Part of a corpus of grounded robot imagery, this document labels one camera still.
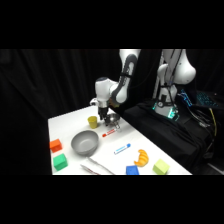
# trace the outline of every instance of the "pen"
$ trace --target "pen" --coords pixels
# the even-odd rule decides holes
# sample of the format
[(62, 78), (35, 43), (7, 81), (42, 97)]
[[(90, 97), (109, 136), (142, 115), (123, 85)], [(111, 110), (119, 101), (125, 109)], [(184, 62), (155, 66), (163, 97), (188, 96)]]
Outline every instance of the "pen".
[(113, 134), (116, 131), (117, 131), (116, 129), (113, 129), (111, 131), (108, 131), (106, 134), (103, 134), (102, 136), (103, 136), (103, 138), (105, 138), (106, 136), (111, 135), (111, 134)]
[(131, 144), (127, 144), (126, 146), (121, 147), (120, 149), (116, 150), (114, 152), (115, 155), (119, 154), (120, 152), (123, 152), (125, 149), (128, 149), (131, 147)]

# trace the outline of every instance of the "yellow mug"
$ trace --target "yellow mug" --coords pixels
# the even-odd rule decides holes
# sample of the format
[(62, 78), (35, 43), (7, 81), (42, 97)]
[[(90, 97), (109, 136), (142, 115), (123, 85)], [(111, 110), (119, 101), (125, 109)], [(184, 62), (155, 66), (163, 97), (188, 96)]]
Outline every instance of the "yellow mug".
[(92, 129), (97, 128), (97, 117), (89, 117), (88, 122)]

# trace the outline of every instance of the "white tabletop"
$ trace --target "white tabletop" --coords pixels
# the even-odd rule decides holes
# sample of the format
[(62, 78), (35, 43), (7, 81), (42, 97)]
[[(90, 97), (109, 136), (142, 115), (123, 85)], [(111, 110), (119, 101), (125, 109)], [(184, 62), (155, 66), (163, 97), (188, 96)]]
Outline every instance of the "white tabletop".
[[(89, 127), (87, 119), (90, 116), (98, 117), (97, 129), (92, 130)], [(113, 126), (106, 127), (104, 121), (99, 120), (97, 107), (90, 106), (82, 110), (49, 119), (48, 125), (50, 141), (60, 139), (63, 146), (61, 151), (56, 153), (51, 152), (53, 175), (91, 175), (81, 168), (80, 164), (102, 175), (110, 175), (107, 171), (99, 168), (97, 165), (91, 164), (85, 157), (79, 156), (73, 151), (71, 147), (73, 137), (86, 130), (96, 132), (100, 139), (99, 146), (92, 158), (110, 169), (116, 175), (125, 175), (126, 167), (135, 165), (134, 161), (138, 161), (138, 151), (140, 149), (145, 150), (149, 156), (149, 163), (143, 168), (138, 168), (140, 175), (156, 175), (153, 171), (153, 166), (159, 159), (162, 159), (170, 166), (167, 175), (191, 175), (180, 164), (174, 161), (122, 118), (119, 122), (121, 130), (103, 138), (102, 135), (113, 129)], [(131, 144), (131, 147), (118, 155), (114, 155), (115, 150), (127, 144)], [(64, 153), (67, 158), (68, 167), (61, 171), (56, 171), (53, 166), (53, 158), (62, 153)]]

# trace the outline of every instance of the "black background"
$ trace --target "black background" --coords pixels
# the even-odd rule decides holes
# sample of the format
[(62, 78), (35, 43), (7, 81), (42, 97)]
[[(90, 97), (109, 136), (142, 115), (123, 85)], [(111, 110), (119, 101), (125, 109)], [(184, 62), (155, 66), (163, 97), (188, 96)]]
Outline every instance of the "black background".
[[(151, 98), (162, 49), (143, 49), (130, 98)], [(224, 95), (224, 49), (188, 49), (198, 90)], [(1, 49), (1, 165), (4, 174), (51, 174), (47, 120), (89, 106), (95, 80), (119, 80), (119, 49)]]

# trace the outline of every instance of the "bowl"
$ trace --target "bowl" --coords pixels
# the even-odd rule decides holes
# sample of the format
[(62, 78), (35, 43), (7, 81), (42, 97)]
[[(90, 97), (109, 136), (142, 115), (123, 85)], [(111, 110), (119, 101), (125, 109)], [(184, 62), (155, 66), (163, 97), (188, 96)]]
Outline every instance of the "bowl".
[(99, 136), (94, 131), (83, 131), (77, 134), (71, 142), (73, 150), (85, 157), (91, 157), (99, 144)]

